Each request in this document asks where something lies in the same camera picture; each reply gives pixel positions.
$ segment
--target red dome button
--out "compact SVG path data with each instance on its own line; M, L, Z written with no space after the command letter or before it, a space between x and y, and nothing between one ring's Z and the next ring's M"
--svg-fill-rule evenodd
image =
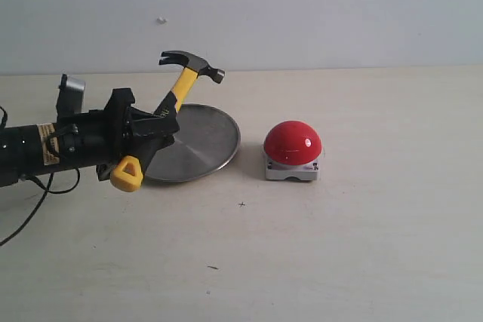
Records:
M308 124L285 121L266 135L263 148L273 161L295 166L314 161L322 152L322 142Z

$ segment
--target white table surface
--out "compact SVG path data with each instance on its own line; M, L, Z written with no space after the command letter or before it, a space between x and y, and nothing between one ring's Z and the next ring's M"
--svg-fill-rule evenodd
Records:
M153 110L176 77L82 76L85 110L113 87ZM53 121L59 80L1 77L9 125ZM0 249L2 322L483 320L483 66L231 72L188 102L238 122L236 159L135 194L84 170ZM320 181L263 180L287 119L321 134ZM0 189L0 237L40 194Z

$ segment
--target white wall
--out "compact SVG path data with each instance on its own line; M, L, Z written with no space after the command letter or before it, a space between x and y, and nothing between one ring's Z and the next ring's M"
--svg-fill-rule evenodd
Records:
M0 0L0 73L483 62L483 0ZM165 25L156 18L168 19Z

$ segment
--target sticker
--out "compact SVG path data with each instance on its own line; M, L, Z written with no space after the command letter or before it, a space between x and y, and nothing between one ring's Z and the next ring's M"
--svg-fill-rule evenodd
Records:
M54 124L38 124L38 134L40 135L40 141L42 142L42 151L44 157L44 165L55 165L60 163L60 159L52 155L48 150L47 146L45 145L45 139L51 134L54 133ZM56 137L52 137L50 140L51 148L54 149L57 153L59 152L59 143Z

